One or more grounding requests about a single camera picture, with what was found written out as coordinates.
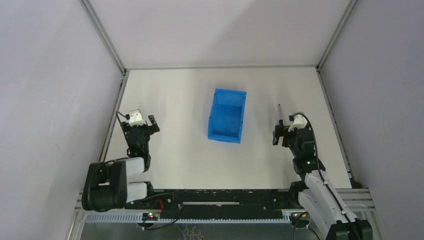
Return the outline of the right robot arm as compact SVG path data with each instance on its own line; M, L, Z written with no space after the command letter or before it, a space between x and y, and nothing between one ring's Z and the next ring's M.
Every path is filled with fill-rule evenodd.
M293 155L293 168L300 180L290 184L289 195L309 215L320 240L371 240L373 228L359 219L336 191L318 156L315 133L303 115L291 118L285 125L279 120L272 132L272 144L288 148Z

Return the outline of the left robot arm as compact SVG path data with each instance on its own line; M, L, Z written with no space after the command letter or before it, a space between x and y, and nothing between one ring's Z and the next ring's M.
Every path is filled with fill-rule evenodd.
M147 123L139 112L129 113L119 125L127 143L126 157L89 165L81 197L86 211L107 212L147 197L148 183L130 183L128 177L149 170L151 135L160 128L153 115Z

